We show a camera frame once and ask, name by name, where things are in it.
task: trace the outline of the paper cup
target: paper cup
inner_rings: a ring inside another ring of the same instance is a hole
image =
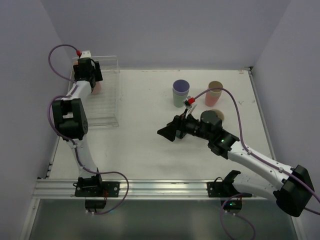
[[[188,94],[179,96],[173,93],[173,105],[177,108],[182,108],[184,106],[184,100],[188,97]]]
[[[173,105],[177,108],[184,106],[184,100],[187,98],[189,93],[190,85],[186,80],[179,79],[173,83]]]
[[[224,86],[219,81],[212,81],[208,85],[208,89],[223,88],[223,87]],[[208,107],[213,107],[218,102],[218,100],[221,96],[221,93],[222,93],[221,89],[208,91],[205,94],[205,102],[204,102],[205,105],[207,105]]]

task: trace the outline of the red connector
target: red connector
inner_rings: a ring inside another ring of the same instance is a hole
[[[75,52],[76,52],[76,54],[78,55],[78,57],[80,58],[81,55],[82,55],[82,52],[81,52],[80,50],[77,50],[77,51],[75,51]]]
[[[193,104],[195,101],[196,101],[196,100],[195,100],[193,97],[191,97],[191,98],[188,99],[188,103],[189,103],[190,105]]]

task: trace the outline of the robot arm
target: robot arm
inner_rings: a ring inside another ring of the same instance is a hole
[[[204,111],[200,120],[197,120],[186,109],[183,114],[176,115],[172,122],[158,130],[157,133],[171,142],[176,137],[184,138],[186,134],[208,140],[208,147],[214,154],[239,163],[261,176],[250,178],[233,170],[217,187],[220,197],[222,195],[231,197],[239,193],[255,194],[276,201],[284,212],[294,217],[300,216],[312,197],[312,194],[302,185],[283,173],[286,171],[296,176],[314,190],[309,173],[304,167],[298,165],[292,168],[250,147],[247,147],[249,152],[245,151],[239,138],[223,129],[222,121],[214,111]],[[263,158],[267,164],[258,161],[252,154]],[[268,163],[279,167],[280,170],[272,168]]]
[[[87,142],[88,121],[82,102],[92,93],[96,82],[102,81],[100,64],[91,59],[89,51],[83,51],[77,64],[73,66],[73,84],[67,96],[52,103],[52,114],[54,126],[59,133],[72,139],[77,148],[77,156],[74,143],[63,139],[73,150],[74,158],[82,163],[79,165],[79,178],[76,183],[76,197],[102,197],[106,186],[100,174],[85,171],[83,167],[95,172],[99,172],[95,165]]]

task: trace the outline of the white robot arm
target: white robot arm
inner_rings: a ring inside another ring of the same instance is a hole
[[[292,168],[244,146],[238,137],[223,129],[222,121],[214,111],[204,111],[200,120],[197,120],[187,108],[157,133],[171,142],[176,137],[184,138],[186,134],[208,140],[208,147],[214,154],[258,174],[256,177],[249,177],[233,170],[222,182],[208,183],[210,197],[229,198],[240,193],[254,194],[276,201],[284,212],[294,217],[300,216],[312,197],[312,193],[295,179],[298,178],[314,191],[309,173],[304,167],[298,165]]]

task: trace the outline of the metal extrusion bar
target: metal extrusion bar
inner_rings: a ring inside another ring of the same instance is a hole
[[[118,198],[121,199],[127,190],[127,183],[120,182]],[[101,200],[102,197],[75,197],[76,179],[39,179],[36,182],[34,199],[87,199]],[[207,182],[210,180],[130,180],[127,200],[219,200],[208,197]]]

